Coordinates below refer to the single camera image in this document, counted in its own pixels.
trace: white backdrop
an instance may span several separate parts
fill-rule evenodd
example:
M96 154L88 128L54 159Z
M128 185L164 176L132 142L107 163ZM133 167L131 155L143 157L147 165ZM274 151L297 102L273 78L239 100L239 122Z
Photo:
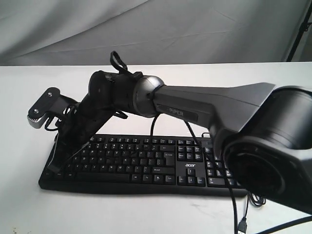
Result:
M0 0L0 65L283 61L310 0Z

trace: space bar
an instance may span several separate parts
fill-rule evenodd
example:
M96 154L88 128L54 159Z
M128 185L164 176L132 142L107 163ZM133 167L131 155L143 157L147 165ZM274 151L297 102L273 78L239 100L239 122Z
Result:
M77 173L76 180L90 182L122 182L129 183L129 174L111 174L111 173Z

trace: keyboard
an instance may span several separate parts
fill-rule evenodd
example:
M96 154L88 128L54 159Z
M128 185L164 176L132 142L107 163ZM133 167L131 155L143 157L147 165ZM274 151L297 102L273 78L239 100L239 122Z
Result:
M191 137L95 135L59 173L45 166L42 189L88 194L178 194L230 196L224 177ZM212 141L199 137L213 154ZM52 157L53 149L47 160ZM220 158L214 156L219 167ZM226 169L235 196L243 189Z

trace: white table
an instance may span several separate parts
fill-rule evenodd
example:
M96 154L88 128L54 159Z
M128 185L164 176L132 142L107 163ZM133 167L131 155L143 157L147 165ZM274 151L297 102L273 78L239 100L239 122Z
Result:
M28 109L51 86L80 101L90 75L110 66L0 67L1 234L230 234L233 211L229 198L180 195L114 196L45 191L38 179L55 133L28 125ZM312 63L259 63L130 66L131 71L161 77L167 85L239 86L255 82L312 88ZM130 115L112 118L100 130L108 134L148 135L151 119ZM194 127L199 136L205 129ZM161 115L156 135L190 136L185 124ZM237 200L238 219L245 199ZM307 216L274 202L248 211L247 233ZM312 223L284 233L311 233Z

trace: robotic arm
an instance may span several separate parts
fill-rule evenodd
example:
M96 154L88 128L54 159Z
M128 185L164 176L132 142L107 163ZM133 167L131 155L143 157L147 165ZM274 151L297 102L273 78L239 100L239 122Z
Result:
M119 73L93 73L80 103L49 88L29 110L35 128L46 122L51 131L58 118L50 170L57 172L112 116L163 113L209 129L214 153L247 190L312 214L312 92L269 83L166 86L158 77L130 73L116 52L111 64Z

